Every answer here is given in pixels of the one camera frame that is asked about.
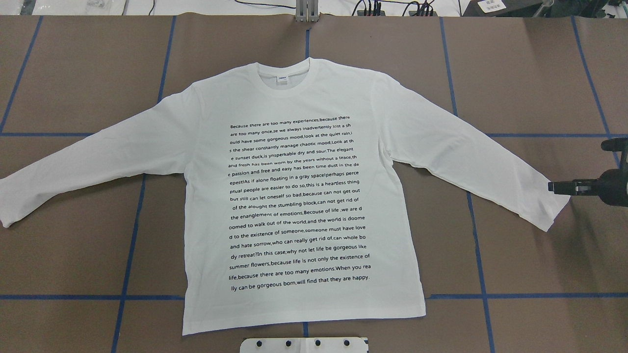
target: long-sleeve shirt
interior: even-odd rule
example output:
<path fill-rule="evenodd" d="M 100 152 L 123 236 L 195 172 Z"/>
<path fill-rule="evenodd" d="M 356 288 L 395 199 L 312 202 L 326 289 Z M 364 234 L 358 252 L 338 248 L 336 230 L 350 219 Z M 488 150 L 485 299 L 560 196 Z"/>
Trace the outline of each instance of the long-sleeve shirt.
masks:
<path fill-rule="evenodd" d="M 184 335 L 418 317 L 425 300 L 393 161 L 544 231 L 569 199 L 388 75 L 309 58 L 195 82 L 1 179 L 0 220 L 9 227 L 54 195 L 116 178 L 182 173 Z"/>

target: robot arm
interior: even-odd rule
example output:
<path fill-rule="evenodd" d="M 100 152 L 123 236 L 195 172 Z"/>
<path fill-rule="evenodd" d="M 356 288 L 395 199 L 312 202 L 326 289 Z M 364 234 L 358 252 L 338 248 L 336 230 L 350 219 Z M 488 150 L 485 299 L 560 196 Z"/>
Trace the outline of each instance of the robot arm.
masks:
<path fill-rule="evenodd" d="M 622 153 L 619 169 L 609 169 L 598 179 L 549 182 L 548 190 L 560 195 L 599 196 L 607 205 L 628 207 L 628 138 L 603 141 L 602 149 Z"/>

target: table surface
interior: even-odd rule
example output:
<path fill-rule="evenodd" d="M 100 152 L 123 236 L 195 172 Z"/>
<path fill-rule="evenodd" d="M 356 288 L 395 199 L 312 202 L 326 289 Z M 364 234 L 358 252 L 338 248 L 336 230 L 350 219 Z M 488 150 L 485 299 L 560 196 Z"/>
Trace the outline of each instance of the table surface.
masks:
<path fill-rule="evenodd" d="M 194 81 L 307 55 L 388 73 L 550 180 L 595 178 L 616 168 L 601 141 L 628 136 L 628 73 L 609 65 L 626 38 L 625 21 L 582 18 L 0 17 L 0 178 Z M 423 318 L 182 337 L 185 181 L 139 175 L 0 229 L 0 351 L 237 352 L 244 338 L 304 336 L 367 337 L 371 352 L 628 351 L 627 209 L 573 198 L 544 233 L 394 168 Z"/>

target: white sticker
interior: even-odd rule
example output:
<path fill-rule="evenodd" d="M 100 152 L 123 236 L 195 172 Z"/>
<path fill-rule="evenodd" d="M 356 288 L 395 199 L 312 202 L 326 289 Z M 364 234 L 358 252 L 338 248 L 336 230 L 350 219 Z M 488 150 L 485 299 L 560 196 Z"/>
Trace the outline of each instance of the white sticker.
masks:
<path fill-rule="evenodd" d="M 107 6 L 109 0 L 87 0 L 88 6 L 93 6 L 95 8 L 104 9 Z"/>
<path fill-rule="evenodd" d="M 484 13 L 491 13 L 506 8 L 502 0 L 484 0 L 478 1 L 477 4 L 480 5 L 480 9 L 482 9 Z"/>

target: blue grid line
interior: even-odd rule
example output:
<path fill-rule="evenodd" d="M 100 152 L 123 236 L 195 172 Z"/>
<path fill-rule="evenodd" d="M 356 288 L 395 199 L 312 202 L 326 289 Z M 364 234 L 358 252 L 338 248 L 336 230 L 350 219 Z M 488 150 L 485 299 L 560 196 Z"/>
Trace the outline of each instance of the blue grid line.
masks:
<path fill-rule="evenodd" d="M 26 64 L 28 63 L 28 59 L 31 56 L 31 52 L 33 51 L 33 47 L 35 46 L 35 40 L 37 39 L 37 34 L 39 34 L 39 29 L 41 27 L 41 22 L 43 21 L 43 16 L 40 16 L 37 21 L 37 27 L 35 27 L 35 32 L 33 33 L 33 37 L 31 39 L 31 43 L 28 46 L 28 50 L 26 51 L 26 55 L 24 56 L 24 61 L 22 62 L 22 67 L 19 68 L 18 78 L 15 80 L 15 85 L 13 86 L 13 91 L 11 91 L 11 97 L 9 98 L 9 102 L 6 104 L 6 109 L 4 110 L 4 115 L 2 121 L 0 122 L 0 133 L 4 129 L 4 125 L 6 124 L 6 120 L 9 117 L 9 111 L 11 111 L 11 106 L 13 105 L 13 99 L 15 99 L 15 94 L 18 91 L 19 83 L 22 81 L 22 75 L 24 75 L 24 70 L 26 69 Z"/>
<path fill-rule="evenodd" d="M 600 103 L 600 98 L 597 95 L 597 90 L 595 89 L 595 85 L 593 84 L 593 78 L 591 77 L 591 73 L 589 72 L 587 59 L 585 58 L 585 53 L 582 50 L 582 43 L 580 42 L 580 35 L 578 34 L 578 25 L 576 24 L 576 17 L 571 17 L 571 27 L 573 28 L 573 34 L 576 37 L 576 44 L 578 45 L 578 52 L 580 53 L 580 59 L 582 60 L 582 66 L 585 69 L 585 74 L 587 75 L 587 80 L 589 86 L 591 87 L 591 93 L 593 93 L 593 98 L 595 99 L 595 105 L 597 106 L 597 111 L 600 113 L 600 118 L 602 119 L 602 125 L 604 125 L 604 131 L 606 131 L 606 136 L 610 139 L 610 129 L 609 125 L 606 121 L 606 117 L 604 116 L 604 110 L 602 109 L 602 104 Z M 615 162 L 617 163 L 617 167 L 619 168 L 620 162 L 617 153 L 613 153 L 613 157 L 615 158 Z"/>
<path fill-rule="evenodd" d="M 440 34 L 443 40 L 443 51 L 445 52 L 445 66 L 447 67 L 447 80 L 449 80 L 449 94 L 452 98 L 453 115 L 458 116 L 458 107 L 456 105 L 456 95 L 453 93 L 453 79 L 452 68 L 449 64 L 449 53 L 447 52 L 447 39 L 445 38 L 445 22 L 442 17 L 438 18 L 440 21 Z"/>
<path fill-rule="evenodd" d="M 94 133 L 0 133 L 0 136 L 6 137 L 56 137 L 56 138 L 66 138 L 66 137 L 87 137 L 93 135 Z"/>
<path fill-rule="evenodd" d="M 120 295 L 2 294 L 0 300 L 120 300 Z"/>
<path fill-rule="evenodd" d="M 126 300 L 184 300 L 179 295 L 127 295 Z"/>
<path fill-rule="evenodd" d="M 311 28 L 308 28 L 307 30 L 305 30 L 305 58 L 309 58 L 310 57 L 310 30 Z"/>
<path fill-rule="evenodd" d="M 111 352 L 115 353 L 117 349 L 117 341 L 120 337 L 120 328 L 122 327 L 122 314 L 124 313 L 124 304 L 126 302 L 126 293 L 129 288 L 129 277 L 131 277 L 131 265 L 133 263 L 133 252 L 135 251 L 135 242 L 138 238 L 139 229 L 139 213 L 142 211 L 144 203 L 144 191 L 146 190 L 146 174 L 142 177 L 142 187 L 139 190 L 138 209 L 135 213 L 135 223 L 133 224 L 133 235 L 131 236 L 131 245 L 129 247 L 129 258 L 126 261 L 126 271 L 124 273 L 124 284 L 122 285 L 122 295 L 120 297 L 120 306 L 118 307 L 118 316 L 116 320 L 116 330 L 111 346 Z"/>
<path fill-rule="evenodd" d="M 468 300 L 468 299 L 544 299 L 544 298 L 628 298 L 628 292 L 601 293 L 487 293 L 432 294 L 425 300 Z M 0 300 L 120 300 L 121 295 L 76 295 L 76 294 L 1 294 Z M 179 295 L 127 295 L 126 301 L 182 301 Z M 303 322 L 303 336 L 309 337 L 308 322 Z"/>
<path fill-rule="evenodd" d="M 486 331 L 489 335 L 490 352 L 495 353 L 495 342 L 493 341 L 493 326 L 490 323 L 489 300 L 486 294 L 486 283 L 484 282 L 484 268 L 482 267 L 482 255 L 480 253 L 480 241 L 477 237 L 475 226 L 475 212 L 473 210 L 473 200 L 471 193 L 467 192 L 467 205 L 471 213 L 471 224 L 473 225 L 473 239 L 475 241 L 475 260 L 477 262 L 477 272 L 480 277 L 480 290 L 482 291 L 482 304 L 484 305 L 484 318 L 486 319 Z"/>
<path fill-rule="evenodd" d="M 490 294 L 433 294 L 426 300 L 459 300 L 459 299 L 544 299 L 544 298 L 628 298 L 628 293 L 490 293 Z"/>
<path fill-rule="evenodd" d="M 452 69 L 449 62 L 449 53 L 447 50 L 447 37 L 445 35 L 445 22 L 442 17 L 438 18 L 440 22 L 440 34 L 443 40 L 443 52 L 445 53 L 445 66 L 447 68 L 447 79 L 449 81 L 449 92 L 452 98 L 453 114 L 458 116 L 458 107 L 456 105 L 456 95 L 453 89 Z M 471 213 L 471 222 L 473 225 L 473 237 L 475 241 L 475 258 L 477 260 L 477 272 L 480 278 L 480 288 L 482 290 L 482 304 L 484 306 L 484 320 L 486 321 L 486 332 L 489 340 L 490 353 L 495 353 L 495 342 L 493 341 L 493 327 L 490 323 L 489 301 L 486 298 L 486 285 L 484 283 L 484 270 L 482 269 L 482 257 L 480 255 L 480 242 L 477 239 L 477 229 L 475 227 L 475 214 L 473 210 L 473 202 L 471 194 L 467 192 L 467 203 L 469 212 Z"/>
<path fill-rule="evenodd" d="M 168 37 L 168 48 L 166 49 L 166 60 L 163 63 L 163 72 L 161 73 L 161 84 L 159 86 L 159 97 L 157 103 L 163 99 L 163 87 L 166 85 L 166 73 L 168 71 L 168 62 L 170 61 L 170 49 L 172 48 L 172 37 L 175 35 L 176 16 L 172 16 L 172 24 L 170 24 L 170 36 Z"/>
<path fill-rule="evenodd" d="M 172 16 L 172 24 L 170 25 L 170 35 L 168 37 L 168 47 L 166 49 L 166 58 L 163 63 L 163 72 L 161 74 L 161 83 L 159 87 L 159 96 L 157 102 L 161 102 L 163 98 L 163 87 L 166 84 L 166 74 L 168 73 L 168 62 L 170 59 L 170 50 L 172 48 L 172 38 L 175 33 L 176 16 Z M 127 290 L 129 286 L 129 277 L 131 276 L 131 265 L 133 263 L 133 252 L 135 251 L 135 242 L 138 238 L 139 228 L 139 213 L 142 211 L 142 204 L 144 202 L 144 191 L 146 190 L 146 174 L 142 177 L 142 187 L 139 191 L 138 210 L 135 214 L 135 224 L 133 225 L 133 236 L 131 237 L 131 246 L 129 247 L 129 258 L 126 262 L 126 272 L 124 274 L 124 284 L 122 286 L 122 297 L 120 298 L 120 306 L 118 308 L 118 317 L 116 320 L 116 329 L 114 331 L 114 338 L 111 344 L 111 353 L 116 353 L 117 342 L 120 337 L 120 329 L 122 327 L 122 316 L 124 314 L 124 304 L 126 302 Z"/>

